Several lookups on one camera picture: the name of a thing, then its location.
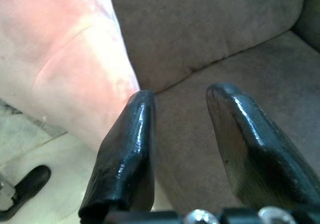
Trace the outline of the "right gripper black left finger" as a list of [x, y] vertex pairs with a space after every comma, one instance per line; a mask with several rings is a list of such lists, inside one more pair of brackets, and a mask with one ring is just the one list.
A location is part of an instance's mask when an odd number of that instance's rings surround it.
[[103, 139], [78, 212], [82, 222], [102, 222], [109, 212], [149, 212], [155, 199], [155, 95], [130, 97]]

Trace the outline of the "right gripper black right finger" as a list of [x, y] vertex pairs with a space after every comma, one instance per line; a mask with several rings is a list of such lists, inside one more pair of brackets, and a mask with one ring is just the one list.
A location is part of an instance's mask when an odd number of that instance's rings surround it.
[[229, 83], [206, 91], [218, 150], [245, 206], [320, 206], [320, 179], [292, 141], [247, 94]]

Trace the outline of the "pink cat face pillow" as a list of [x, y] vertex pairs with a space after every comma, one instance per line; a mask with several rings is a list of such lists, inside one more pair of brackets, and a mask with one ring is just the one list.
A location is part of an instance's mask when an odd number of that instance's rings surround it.
[[98, 150], [139, 83], [112, 0], [0, 0], [0, 99]]

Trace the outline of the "dark brown fabric sofa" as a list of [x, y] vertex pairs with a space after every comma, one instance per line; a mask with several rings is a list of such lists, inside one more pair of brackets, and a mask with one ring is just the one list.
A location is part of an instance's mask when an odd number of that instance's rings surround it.
[[142, 89], [156, 92], [156, 180], [181, 213], [239, 206], [206, 104], [252, 97], [320, 178], [320, 0], [112, 0]]

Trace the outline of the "black robot foot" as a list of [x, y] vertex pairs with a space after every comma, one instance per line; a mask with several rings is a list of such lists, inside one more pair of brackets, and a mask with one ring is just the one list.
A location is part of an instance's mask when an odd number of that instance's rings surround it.
[[19, 209], [47, 184], [51, 170], [46, 165], [32, 169], [16, 185], [0, 173], [0, 222], [10, 220]]

